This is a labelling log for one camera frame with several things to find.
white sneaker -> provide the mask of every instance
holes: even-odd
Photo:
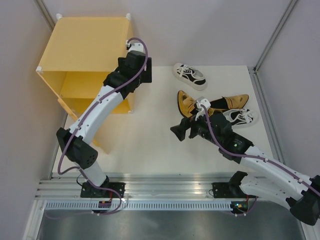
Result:
[[[249,127],[258,121],[258,113],[247,108],[231,109],[223,113],[232,128]]]
[[[194,67],[178,62],[173,65],[172,72],[177,79],[190,85],[196,90],[204,90],[208,85],[205,76]]]

white wall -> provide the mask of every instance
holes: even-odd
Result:
[[[287,163],[320,175],[320,1],[299,1],[259,75]]]
[[[0,2],[0,239],[18,240],[63,110],[35,73],[50,31],[32,0]]]
[[[258,61],[290,0],[43,0],[54,17],[132,14],[155,66]]]

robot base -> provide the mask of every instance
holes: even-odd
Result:
[[[121,198],[124,197],[125,194],[125,183],[124,182],[108,182],[104,183],[101,185],[101,188],[109,188],[112,190],[117,191]],[[90,183],[84,182],[82,184],[82,189],[81,189],[81,198],[110,198],[110,191],[107,190],[99,190],[94,188]],[[118,199],[119,197],[113,193],[112,198]]]

gray floor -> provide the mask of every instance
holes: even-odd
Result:
[[[47,211],[69,216],[70,211]],[[246,217],[212,211],[122,211],[49,220],[39,240],[304,240],[298,221],[285,208],[258,202]]]

robotic arm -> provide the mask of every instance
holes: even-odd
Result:
[[[131,40],[141,43],[130,44]],[[97,160],[98,152],[90,146],[94,135],[110,112],[119,105],[129,93],[133,93],[141,83],[152,82],[152,60],[148,58],[145,44],[138,38],[127,41],[126,57],[118,58],[118,67],[103,82],[98,95],[82,116],[68,129],[62,127],[56,136],[62,150],[58,166],[66,155],[80,172],[96,187],[109,187],[109,179],[101,170]]]
[[[198,98],[196,115],[183,118],[171,131],[180,141],[199,135],[219,147],[219,152],[228,160],[262,173],[266,178],[238,171],[228,182],[234,198],[253,195],[277,203],[288,210],[298,220],[315,225],[320,216],[320,176],[310,178],[272,159],[251,141],[233,132],[232,126],[222,113],[209,117],[209,101]]]

